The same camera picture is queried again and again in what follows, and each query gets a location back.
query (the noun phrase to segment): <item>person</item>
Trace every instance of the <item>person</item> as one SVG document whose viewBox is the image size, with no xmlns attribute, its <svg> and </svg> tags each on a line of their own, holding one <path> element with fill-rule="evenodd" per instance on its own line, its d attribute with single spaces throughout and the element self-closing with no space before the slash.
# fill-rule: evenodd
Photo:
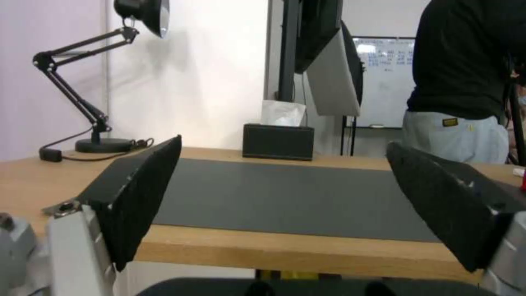
<svg viewBox="0 0 526 296">
<path fill-rule="evenodd" d="M 431 0 L 414 47 L 406 145 L 453 161 L 504 163 L 509 55 L 526 61 L 526 0 Z"/>
</svg>

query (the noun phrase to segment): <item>lamp shade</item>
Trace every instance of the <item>lamp shade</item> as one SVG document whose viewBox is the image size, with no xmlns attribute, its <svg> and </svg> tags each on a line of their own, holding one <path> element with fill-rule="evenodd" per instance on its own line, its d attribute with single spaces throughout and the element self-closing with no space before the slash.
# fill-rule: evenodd
<svg viewBox="0 0 526 296">
<path fill-rule="evenodd" d="M 166 36 L 170 22 L 169 0 L 115 0 L 113 6 L 123 19 L 137 19 L 155 35 Z"/>
</svg>

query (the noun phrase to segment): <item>desk lamp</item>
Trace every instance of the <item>desk lamp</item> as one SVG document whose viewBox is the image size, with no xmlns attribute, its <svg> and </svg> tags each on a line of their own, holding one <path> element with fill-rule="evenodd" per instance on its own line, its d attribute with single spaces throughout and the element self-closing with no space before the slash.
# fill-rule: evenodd
<svg viewBox="0 0 526 296">
<path fill-rule="evenodd" d="M 33 57 L 35 65 L 53 84 L 75 105 L 75 107 L 88 119 L 92 128 L 91 139 L 77 141 L 75 150 L 85 153 L 117 153 L 128 152 L 133 147 L 131 140 L 105 139 L 100 133 L 109 132 L 112 128 L 108 125 L 108 116 L 101 110 L 90 104 L 73 90 L 73 88 L 57 73 L 60 66 L 94 56 L 114 48 L 133 43 L 139 31 L 133 28 L 135 20 L 143 21 L 146 27 L 155 35 L 164 38 L 168 31 L 170 16 L 169 0 L 115 0 L 114 8 L 117 14 L 123 18 L 123 26 L 113 32 L 90 38 L 72 45 L 68 45 L 53 51 L 40 52 Z M 131 20 L 131 26 L 126 25 L 125 19 Z M 124 40 L 102 48 L 73 52 L 73 50 L 95 42 L 122 36 Z"/>
</svg>

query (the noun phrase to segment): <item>lamp base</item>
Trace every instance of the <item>lamp base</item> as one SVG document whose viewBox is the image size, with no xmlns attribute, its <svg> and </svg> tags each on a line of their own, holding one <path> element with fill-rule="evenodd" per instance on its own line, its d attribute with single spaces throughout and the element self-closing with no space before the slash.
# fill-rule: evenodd
<svg viewBox="0 0 526 296">
<path fill-rule="evenodd" d="M 132 149 L 132 142 L 125 139 L 100 139 L 100 143 L 93 143 L 90 139 L 79 140 L 75 143 L 75 151 L 84 153 L 119 153 Z"/>
</svg>

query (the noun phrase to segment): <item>black tissue box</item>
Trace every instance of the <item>black tissue box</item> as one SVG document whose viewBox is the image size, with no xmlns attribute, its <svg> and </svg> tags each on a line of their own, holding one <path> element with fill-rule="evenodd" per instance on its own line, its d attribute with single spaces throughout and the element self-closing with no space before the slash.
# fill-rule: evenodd
<svg viewBox="0 0 526 296">
<path fill-rule="evenodd" d="M 245 124 L 243 157 L 311 161 L 314 129 L 311 127 Z"/>
</svg>

